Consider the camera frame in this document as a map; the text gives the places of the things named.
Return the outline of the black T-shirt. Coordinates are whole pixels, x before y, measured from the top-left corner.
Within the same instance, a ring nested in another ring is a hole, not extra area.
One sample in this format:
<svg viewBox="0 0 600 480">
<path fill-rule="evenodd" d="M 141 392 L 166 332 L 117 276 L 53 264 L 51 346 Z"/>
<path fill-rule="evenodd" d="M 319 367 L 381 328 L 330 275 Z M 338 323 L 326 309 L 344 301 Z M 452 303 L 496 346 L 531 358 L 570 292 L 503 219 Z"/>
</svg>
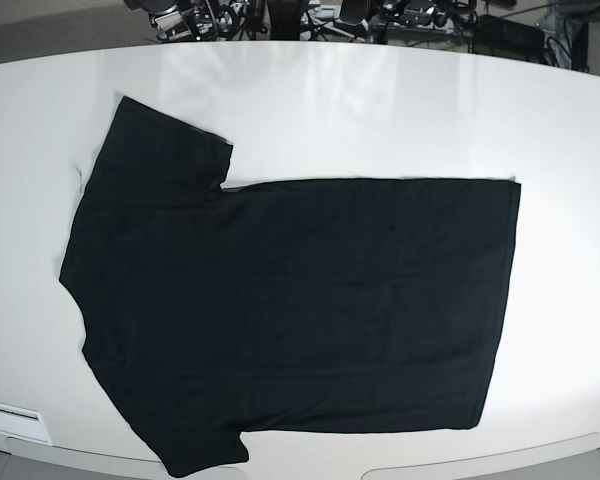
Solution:
<svg viewBox="0 0 600 480">
<path fill-rule="evenodd" d="M 478 425 L 521 187 L 313 179 L 226 191 L 231 146 L 131 98 L 77 208 L 60 283 L 83 355 L 184 477 L 254 431 Z"/>
</svg>

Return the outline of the black box device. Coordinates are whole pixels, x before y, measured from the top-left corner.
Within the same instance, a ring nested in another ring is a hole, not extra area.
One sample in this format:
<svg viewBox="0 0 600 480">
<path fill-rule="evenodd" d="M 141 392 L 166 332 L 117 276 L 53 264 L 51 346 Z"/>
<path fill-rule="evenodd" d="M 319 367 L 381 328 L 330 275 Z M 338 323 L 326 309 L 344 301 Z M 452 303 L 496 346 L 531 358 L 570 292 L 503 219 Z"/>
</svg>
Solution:
<svg viewBox="0 0 600 480">
<path fill-rule="evenodd" d="M 542 29 L 492 15 L 478 18 L 473 40 L 489 49 L 523 56 L 541 55 L 545 50 L 545 33 Z"/>
</svg>

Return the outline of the white label sticker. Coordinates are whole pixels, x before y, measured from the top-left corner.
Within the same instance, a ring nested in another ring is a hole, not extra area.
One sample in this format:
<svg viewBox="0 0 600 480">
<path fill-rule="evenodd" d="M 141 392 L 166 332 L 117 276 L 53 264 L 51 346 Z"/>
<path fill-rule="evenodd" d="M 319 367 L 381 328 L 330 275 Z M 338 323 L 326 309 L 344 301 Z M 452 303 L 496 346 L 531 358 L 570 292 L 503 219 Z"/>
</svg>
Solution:
<svg viewBox="0 0 600 480">
<path fill-rule="evenodd" d="M 52 445 L 39 412 L 1 403 L 0 435 L 47 446 Z"/>
</svg>

